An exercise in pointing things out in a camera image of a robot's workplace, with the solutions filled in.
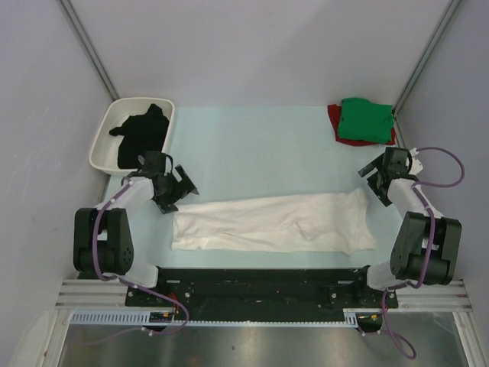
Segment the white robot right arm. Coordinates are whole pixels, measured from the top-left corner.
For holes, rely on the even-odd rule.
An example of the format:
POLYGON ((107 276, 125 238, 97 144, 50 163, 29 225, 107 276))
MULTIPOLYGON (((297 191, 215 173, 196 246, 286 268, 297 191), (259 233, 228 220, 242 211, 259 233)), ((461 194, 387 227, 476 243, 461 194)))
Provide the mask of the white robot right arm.
POLYGON ((437 147, 393 148, 358 172, 385 207, 397 208, 402 223, 390 253, 390 260, 371 265, 366 280, 352 288, 354 301, 369 307, 380 297, 380 290, 393 291, 404 287, 447 285, 455 273, 461 240, 461 223, 439 212, 423 192, 424 187, 451 188, 465 178, 465 167, 452 152, 437 147), (423 169, 417 155, 439 151, 453 158, 460 168, 460 177, 453 183, 421 181, 417 174, 423 169))

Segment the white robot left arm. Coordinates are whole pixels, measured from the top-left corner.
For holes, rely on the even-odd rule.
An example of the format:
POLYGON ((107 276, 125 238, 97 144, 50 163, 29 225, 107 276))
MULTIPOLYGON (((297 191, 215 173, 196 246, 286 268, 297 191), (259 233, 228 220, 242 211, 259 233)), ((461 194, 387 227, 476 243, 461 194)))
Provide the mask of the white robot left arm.
POLYGON ((74 217, 73 264, 80 273, 93 273, 102 281, 120 281, 142 288, 150 304, 163 304, 168 286, 157 280, 158 269, 136 254, 130 219, 146 203, 154 203, 164 215, 178 210, 176 203, 199 192, 169 154, 149 151, 139 167, 121 179, 121 187, 105 202, 81 208, 74 217))

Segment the white t-shirt with robot print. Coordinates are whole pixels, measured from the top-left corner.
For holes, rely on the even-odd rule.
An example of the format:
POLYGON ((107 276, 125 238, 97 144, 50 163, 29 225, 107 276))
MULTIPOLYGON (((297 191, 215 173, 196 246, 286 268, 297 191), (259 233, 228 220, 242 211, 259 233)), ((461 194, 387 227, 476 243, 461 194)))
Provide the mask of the white t-shirt with robot print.
POLYGON ((352 255, 376 246, 368 204, 357 189, 184 205, 173 217, 172 248, 352 255))

